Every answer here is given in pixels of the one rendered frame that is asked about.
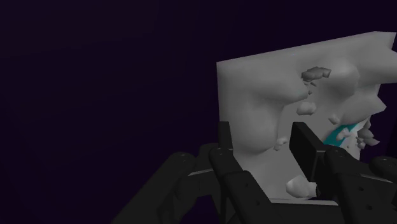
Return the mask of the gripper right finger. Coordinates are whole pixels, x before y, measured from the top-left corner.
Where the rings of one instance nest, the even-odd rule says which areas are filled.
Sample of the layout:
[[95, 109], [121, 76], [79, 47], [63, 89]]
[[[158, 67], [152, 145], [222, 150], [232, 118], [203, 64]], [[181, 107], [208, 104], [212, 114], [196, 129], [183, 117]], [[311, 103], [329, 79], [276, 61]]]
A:
[[345, 224], [397, 224], [397, 158], [360, 162], [323, 144], [303, 122], [292, 124], [289, 149], [307, 180], [317, 184], [317, 197], [337, 201]]

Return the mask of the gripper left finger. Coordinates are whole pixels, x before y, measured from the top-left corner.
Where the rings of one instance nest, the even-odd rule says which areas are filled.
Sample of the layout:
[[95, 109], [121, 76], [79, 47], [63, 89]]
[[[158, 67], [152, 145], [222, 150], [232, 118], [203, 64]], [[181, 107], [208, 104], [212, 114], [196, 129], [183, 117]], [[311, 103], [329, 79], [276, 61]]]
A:
[[219, 205], [219, 224], [274, 224], [269, 198], [233, 156], [228, 122], [218, 124], [218, 143], [198, 157], [173, 153], [111, 224], [180, 224], [199, 197]]

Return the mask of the grey lumpy block, teal stripe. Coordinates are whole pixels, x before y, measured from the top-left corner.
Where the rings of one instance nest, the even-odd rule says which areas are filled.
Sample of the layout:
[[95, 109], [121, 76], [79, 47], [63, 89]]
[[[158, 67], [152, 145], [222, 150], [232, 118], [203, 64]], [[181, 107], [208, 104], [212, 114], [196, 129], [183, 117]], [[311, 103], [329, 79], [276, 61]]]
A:
[[224, 60], [216, 64], [219, 117], [230, 124], [233, 154], [271, 199], [288, 199], [286, 183], [302, 170], [291, 151], [291, 126], [304, 122], [324, 143], [362, 154], [358, 130], [385, 110], [378, 92], [397, 83], [395, 33], [345, 38]]

